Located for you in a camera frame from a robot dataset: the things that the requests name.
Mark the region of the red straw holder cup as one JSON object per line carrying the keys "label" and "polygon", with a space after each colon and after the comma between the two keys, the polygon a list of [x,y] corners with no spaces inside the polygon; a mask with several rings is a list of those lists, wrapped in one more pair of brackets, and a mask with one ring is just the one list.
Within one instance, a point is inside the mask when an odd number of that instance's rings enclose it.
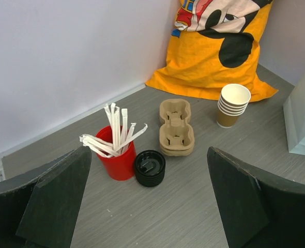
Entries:
{"label": "red straw holder cup", "polygon": [[112,179],[125,181],[134,176],[134,161],[136,158],[134,142],[131,142],[127,151],[118,157],[104,158],[99,154],[96,155]]}

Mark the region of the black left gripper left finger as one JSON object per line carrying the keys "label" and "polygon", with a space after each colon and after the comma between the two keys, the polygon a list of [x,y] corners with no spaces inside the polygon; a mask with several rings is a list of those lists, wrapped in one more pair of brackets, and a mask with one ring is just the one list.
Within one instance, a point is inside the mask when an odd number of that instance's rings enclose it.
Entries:
{"label": "black left gripper left finger", "polygon": [[70,247],[91,161],[82,146],[0,182],[0,247]]}

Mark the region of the stack of cardboard cup carriers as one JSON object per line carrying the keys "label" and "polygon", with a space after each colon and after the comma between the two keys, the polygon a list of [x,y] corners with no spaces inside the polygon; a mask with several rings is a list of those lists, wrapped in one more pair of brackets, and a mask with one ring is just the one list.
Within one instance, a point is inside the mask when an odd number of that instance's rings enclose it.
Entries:
{"label": "stack of cardboard cup carriers", "polygon": [[159,143],[167,156],[188,156],[194,148],[195,138],[191,119],[191,106],[184,99],[167,99],[161,102]]}

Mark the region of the orange Mickey Mouse cloth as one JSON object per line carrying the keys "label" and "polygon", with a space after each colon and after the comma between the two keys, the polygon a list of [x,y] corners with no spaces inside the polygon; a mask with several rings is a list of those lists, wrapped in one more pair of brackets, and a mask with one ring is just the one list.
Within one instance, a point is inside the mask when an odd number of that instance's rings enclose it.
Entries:
{"label": "orange Mickey Mouse cloth", "polygon": [[256,73],[260,39],[272,1],[181,1],[167,48],[166,65],[146,85],[172,94],[218,100],[221,89],[240,84],[251,101],[276,89]]}

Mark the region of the bundle of wrapped white straws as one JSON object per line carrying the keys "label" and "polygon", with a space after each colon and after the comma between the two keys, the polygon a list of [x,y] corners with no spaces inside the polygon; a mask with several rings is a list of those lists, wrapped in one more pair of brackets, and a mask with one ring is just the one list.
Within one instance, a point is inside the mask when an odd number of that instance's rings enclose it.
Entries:
{"label": "bundle of wrapped white straws", "polygon": [[134,133],[136,123],[128,125],[128,110],[126,108],[120,108],[115,103],[111,103],[110,105],[106,104],[104,110],[110,124],[112,141],[107,142],[90,134],[83,134],[79,139],[84,146],[89,147],[103,158],[118,157],[125,153],[132,141],[147,130],[148,124],[144,124],[143,129]]}

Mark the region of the light blue paper bag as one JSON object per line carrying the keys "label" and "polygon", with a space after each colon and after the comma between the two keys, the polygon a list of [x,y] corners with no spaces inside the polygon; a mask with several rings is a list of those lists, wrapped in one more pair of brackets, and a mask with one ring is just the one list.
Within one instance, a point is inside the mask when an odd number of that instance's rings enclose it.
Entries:
{"label": "light blue paper bag", "polygon": [[305,74],[283,105],[288,151],[305,155]]}

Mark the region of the stack of black lids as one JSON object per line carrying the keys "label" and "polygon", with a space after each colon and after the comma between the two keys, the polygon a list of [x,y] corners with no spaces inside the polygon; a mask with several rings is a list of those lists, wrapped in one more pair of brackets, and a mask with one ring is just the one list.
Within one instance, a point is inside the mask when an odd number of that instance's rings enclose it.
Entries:
{"label": "stack of black lids", "polygon": [[156,150],[140,152],[134,161],[136,180],[144,187],[152,188],[159,185],[165,175],[166,160]]}

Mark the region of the stack of paper cups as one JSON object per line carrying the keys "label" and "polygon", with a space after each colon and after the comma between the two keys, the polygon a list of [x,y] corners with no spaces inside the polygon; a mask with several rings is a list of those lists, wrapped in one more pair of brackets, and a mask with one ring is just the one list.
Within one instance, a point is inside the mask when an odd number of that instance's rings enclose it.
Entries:
{"label": "stack of paper cups", "polygon": [[217,103],[217,124],[231,128],[245,112],[251,99],[250,91],[240,84],[228,84],[221,90]]}

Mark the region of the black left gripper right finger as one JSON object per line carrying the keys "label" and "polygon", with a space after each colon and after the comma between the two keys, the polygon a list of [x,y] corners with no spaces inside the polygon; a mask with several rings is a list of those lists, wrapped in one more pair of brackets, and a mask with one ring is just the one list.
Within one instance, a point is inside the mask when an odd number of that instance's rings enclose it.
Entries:
{"label": "black left gripper right finger", "polygon": [[207,164],[229,247],[305,247],[305,184],[215,147]]}

